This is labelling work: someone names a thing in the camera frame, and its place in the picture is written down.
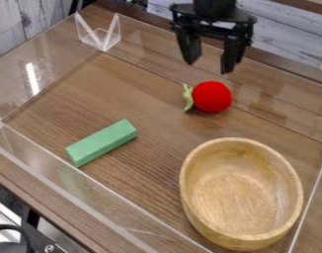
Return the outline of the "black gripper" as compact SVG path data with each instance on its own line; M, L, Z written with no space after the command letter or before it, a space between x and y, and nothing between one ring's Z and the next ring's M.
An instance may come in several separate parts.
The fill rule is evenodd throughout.
M201 37L225 40L221 73L232 73L253 42L257 17L237 6L237 0L191 0L173 3L169 10L186 63L193 64L202 55Z

